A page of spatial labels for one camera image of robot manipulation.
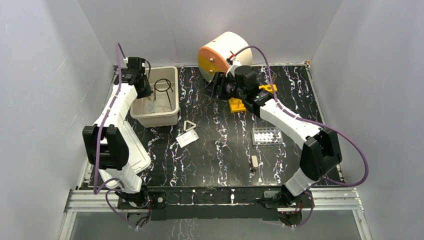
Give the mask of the black ring clamp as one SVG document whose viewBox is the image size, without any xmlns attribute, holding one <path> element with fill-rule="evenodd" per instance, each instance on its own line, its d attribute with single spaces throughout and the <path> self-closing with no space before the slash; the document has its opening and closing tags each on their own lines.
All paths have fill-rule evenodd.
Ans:
<svg viewBox="0 0 424 240">
<path fill-rule="evenodd" d="M 172 83 L 167 78 L 160 78 L 153 84 L 154 103 L 163 109 L 164 112 L 173 110 L 172 95 L 174 89 Z"/>
</svg>

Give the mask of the clear plastic funnel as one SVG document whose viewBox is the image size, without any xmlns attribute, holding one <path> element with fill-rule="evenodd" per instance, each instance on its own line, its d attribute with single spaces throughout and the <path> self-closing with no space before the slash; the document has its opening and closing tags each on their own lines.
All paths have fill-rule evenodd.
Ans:
<svg viewBox="0 0 424 240">
<path fill-rule="evenodd" d="M 158 114 L 163 112 L 162 106 L 157 106 L 152 101 L 146 101 L 142 107 L 143 114 Z"/>
</svg>

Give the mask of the white clay triangle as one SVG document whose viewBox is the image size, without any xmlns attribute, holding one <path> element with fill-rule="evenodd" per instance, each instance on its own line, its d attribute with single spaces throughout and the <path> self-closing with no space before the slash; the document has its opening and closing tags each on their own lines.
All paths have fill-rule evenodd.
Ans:
<svg viewBox="0 0 424 240">
<path fill-rule="evenodd" d="M 184 125 L 183 125 L 183 130 L 187 133 L 193 129 L 195 129 L 197 127 L 197 124 L 190 121 L 190 120 L 185 120 L 184 121 Z"/>
</svg>

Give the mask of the glass test tube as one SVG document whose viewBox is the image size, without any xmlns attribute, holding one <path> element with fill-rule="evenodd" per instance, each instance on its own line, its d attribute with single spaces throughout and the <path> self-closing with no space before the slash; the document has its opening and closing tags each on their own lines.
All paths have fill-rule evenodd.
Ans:
<svg viewBox="0 0 424 240">
<path fill-rule="evenodd" d="M 271 78 L 271 79 L 272 79 L 272 85 L 274 85 L 274 84 L 275 84 L 277 76 L 278 76 L 278 75 L 277 75 L 276 73 L 273 73 L 273 74 L 272 74 L 272 78 Z"/>
</svg>

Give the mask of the white bin lid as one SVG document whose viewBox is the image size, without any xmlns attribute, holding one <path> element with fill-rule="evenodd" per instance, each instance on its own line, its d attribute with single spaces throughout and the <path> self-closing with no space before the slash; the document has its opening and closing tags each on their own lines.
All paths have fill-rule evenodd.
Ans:
<svg viewBox="0 0 424 240">
<path fill-rule="evenodd" d="M 119 186 L 125 193 L 137 193 L 143 180 L 138 173 L 148 168 L 152 161 L 128 121 L 122 126 L 110 125 L 101 130 L 95 124 L 82 130 L 88 161 L 94 166 L 96 183 L 102 179 L 109 189 Z"/>
</svg>

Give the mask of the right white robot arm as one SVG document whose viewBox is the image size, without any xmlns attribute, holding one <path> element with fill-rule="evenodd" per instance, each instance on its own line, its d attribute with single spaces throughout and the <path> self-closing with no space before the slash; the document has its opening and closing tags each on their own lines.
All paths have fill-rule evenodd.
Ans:
<svg viewBox="0 0 424 240">
<path fill-rule="evenodd" d="M 273 124 L 301 148 L 298 170 L 281 187 L 282 202 L 288 207 L 295 207 L 301 194 L 342 161 L 338 134 L 302 120 L 284 107 L 271 92 L 259 87 L 256 73 L 248 65 L 236 67 L 234 73 L 216 72 L 203 93 L 211 99 L 241 100 L 249 112 Z"/>
</svg>

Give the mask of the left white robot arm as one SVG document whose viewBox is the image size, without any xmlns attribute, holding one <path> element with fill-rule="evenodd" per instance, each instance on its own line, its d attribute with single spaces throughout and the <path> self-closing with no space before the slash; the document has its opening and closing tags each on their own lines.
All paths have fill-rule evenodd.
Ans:
<svg viewBox="0 0 424 240">
<path fill-rule="evenodd" d="M 88 161 L 93 165 L 94 188 L 100 189 L 99 178 L 110 189 L 120 187 L 131 194 L 130 202 L 137 208 L 149 203 L 138 173 L 152 163 L 141 141 L 126 120 L 134 101 L 152 94 L 146 76 L 150 64 L 141 57 L 128 57 L 126 68 L 117 69 L 111 95 L 101 115 L 92 125 L 86 125 L 82 137 Z"/>
</svg>

